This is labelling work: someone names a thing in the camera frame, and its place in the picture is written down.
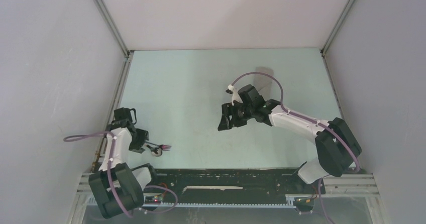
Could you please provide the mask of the pink handled spoon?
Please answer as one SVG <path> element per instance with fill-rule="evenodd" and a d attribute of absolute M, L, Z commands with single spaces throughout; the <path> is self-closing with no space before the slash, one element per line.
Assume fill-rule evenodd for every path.
<path fill-rule="evenodd" d="M 154 157 L 160 157 L 163 154 L 162 149 L 159 147 L 152 147 L 148 144 L 145 144 L 145 147 L 147 147 L 150 150 L 151 155 Z"/>

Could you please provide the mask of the purple metallic fork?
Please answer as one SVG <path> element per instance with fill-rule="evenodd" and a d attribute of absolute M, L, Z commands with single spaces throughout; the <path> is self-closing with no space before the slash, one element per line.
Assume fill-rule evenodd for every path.
<path fill-rule="evenodd" d="M 146 142 L 146 144 L 158 147 L 158 148 L 160 148 L 163 151 L 170 151 L 171 148 L 172 148 L 172 146 L 170 146 L 170 145 L 163 145 L 163 144 L 162 145 L 157 145 L 157 144 L 154 144 L 154 143 L 151 143 L 151 142 Z"/>

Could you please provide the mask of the grey cloth napkin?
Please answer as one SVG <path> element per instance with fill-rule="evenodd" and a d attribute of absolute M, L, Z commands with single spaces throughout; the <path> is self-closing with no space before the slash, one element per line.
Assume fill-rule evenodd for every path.
<path fill-rule="evenodd" d="M 274 75 L 274 70 L 269 67 L 256 67 L 256 72 L 264 73 L 270 76 Z M 261 75 L 261 74 L 255 74 L 254 76 L 254 87 L 258 90 L 258 92 L 266 97 L 269 98 L 269 95 L 271 93 L 272 88 L 272 79 L 268 76 Z"/>

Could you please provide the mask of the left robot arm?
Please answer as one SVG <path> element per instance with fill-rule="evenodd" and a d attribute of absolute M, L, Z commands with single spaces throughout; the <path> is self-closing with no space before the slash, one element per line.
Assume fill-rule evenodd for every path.
<path fill-rule="evenodd" d="M 153 192 L 159 179 L 151 164 L 130 168 L 130 152 L 143 153 L 149 133 L 136 128 L 136 110 L 118 108 L 114 119 L 103 135 L 107 139 L 105 158 L 98 171 L 89 177 L 89 186 L 101 215 L 108 219 L 141 207 L 145 202 L 144 190 Z"/>

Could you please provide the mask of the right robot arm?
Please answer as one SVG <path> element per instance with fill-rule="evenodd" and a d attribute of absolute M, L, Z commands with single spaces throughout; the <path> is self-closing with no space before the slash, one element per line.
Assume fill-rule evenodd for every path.
<path fill-rule="evenodd" d="M 362 148 L 343 119 L 320 120 L 287 109 L 277 100 L 265 100 L 250 84 L 241 89 L 229 85 L 226 92 L 232 98 L 222 104 L 218 131 L 242 127 L 254 119 L 270 127 L 288 129 L 314 144 L 317 157 L 298 168 L 292 179 L 295 191 L 307 192 L 320 178 L 341 177 L 352 164 L 359 169 Z"/>

